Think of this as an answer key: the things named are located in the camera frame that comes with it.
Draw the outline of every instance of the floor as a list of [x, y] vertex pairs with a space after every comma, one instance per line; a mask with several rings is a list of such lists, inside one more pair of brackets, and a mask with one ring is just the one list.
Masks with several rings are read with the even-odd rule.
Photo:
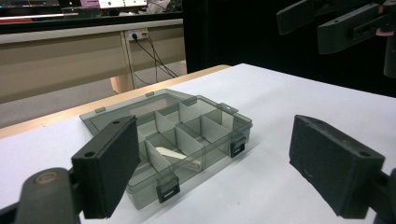
[[[169, 63], [166, 64], [166, 67], [178, 76], [187, 74], [185, 61]], [[167, 70], [164, 68], [163, 70], [160, 68], [150, 68], [135, 72], [134, 83], [137, 88], [141, 88], [172, 78], [164, 71]], [[110, 79], [104, 79], [61, 91], [53, 91], [18, 101], [0, 104], [0, 128], [24, 122], [29, 119], [43, 117], [67, 108], [84, 105], [113, 95], [116, 95], [116, 93], [111, 87]]]

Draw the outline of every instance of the table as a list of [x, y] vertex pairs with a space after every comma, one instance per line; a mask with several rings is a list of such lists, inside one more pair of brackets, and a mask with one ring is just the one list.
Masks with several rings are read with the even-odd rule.
[[[201, 94], [239, 109], [253, 120], [246, 152], [184, 183], [165, 203], [136, 210], [124, 194], [112, 218], [84, 220], [81, 215], [82, 223], [373, 223], [372, 210], [364, 220], [337, 217], [289, 165], [292, 124], [296, 114], [330, 123], [383, 154], [383, 171], [389, 175], [396, 164], [396, 99], [248, 64], [157, 88]], [[18, 200], [28, 176], [50, 167], [70, 168], [70, 157], [91, 138], [74, 116], [0, 140], [0, 207]]]

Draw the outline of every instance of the power outlet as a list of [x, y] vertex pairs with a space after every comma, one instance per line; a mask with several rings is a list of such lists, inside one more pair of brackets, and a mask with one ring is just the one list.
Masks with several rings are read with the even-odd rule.
[[146, 39], [147, 37], [145, 36], [145, 34], [148, 34], [148, 33], [149, 33], [148, 28], [130, 30], [130, 31], [128, 31], [129, 40], [134, 40], [133, 34], [135, 34], [137, 36], [137, 39]]

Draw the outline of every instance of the plastic storage box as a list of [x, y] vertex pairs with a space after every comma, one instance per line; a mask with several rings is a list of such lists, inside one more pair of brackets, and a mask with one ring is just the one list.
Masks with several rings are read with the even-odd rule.
[[81, 115], [92, 134], [109, 122], [137, 116], [141, 162], [127, 186], [141, 209], [180, 192], [179, 185], [245, 149], [251, 119], [204, 96], [160, 90]]

